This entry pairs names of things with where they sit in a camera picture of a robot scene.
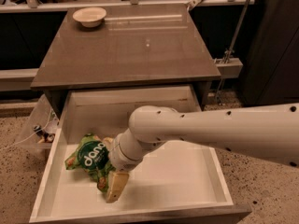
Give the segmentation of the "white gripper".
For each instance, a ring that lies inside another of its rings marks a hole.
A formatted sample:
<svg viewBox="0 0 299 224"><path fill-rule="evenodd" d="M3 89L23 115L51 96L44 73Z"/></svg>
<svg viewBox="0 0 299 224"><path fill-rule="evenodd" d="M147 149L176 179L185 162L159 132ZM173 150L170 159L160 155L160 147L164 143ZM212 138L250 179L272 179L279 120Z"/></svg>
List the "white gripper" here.
<svg viewBox="0 0 299 224"><path fill-rule="evenodd" d="M108 189L106 202L116 202L129 179L127 172L132 171L142 162L142 152L134 143L124 143L111 137L105 137L102 142L109 151L109 160L118 170L108 174Z"/></svg>

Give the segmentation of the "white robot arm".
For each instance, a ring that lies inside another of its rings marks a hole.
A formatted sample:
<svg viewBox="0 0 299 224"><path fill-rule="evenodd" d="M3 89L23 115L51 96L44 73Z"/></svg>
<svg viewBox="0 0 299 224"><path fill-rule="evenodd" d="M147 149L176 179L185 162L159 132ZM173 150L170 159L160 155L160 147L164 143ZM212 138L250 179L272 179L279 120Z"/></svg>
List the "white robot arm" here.
<svg viewBox="0 0 299 224"><path fill-rule="evenodd" d="M167 141L180 140L296 167L299 164L297 104L180 113L145 105L128 119L128 129L110 142L106 201L116 202L128 173Z"/></svg>

